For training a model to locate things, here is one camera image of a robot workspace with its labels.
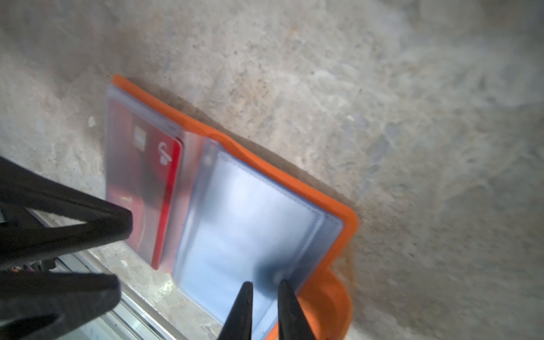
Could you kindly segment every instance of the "red card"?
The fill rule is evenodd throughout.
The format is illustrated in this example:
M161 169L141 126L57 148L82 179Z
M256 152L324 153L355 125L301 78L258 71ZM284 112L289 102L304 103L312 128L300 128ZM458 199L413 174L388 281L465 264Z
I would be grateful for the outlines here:
M158 269L182 143L113 99L107 120L106 199L132 212L126 243Z

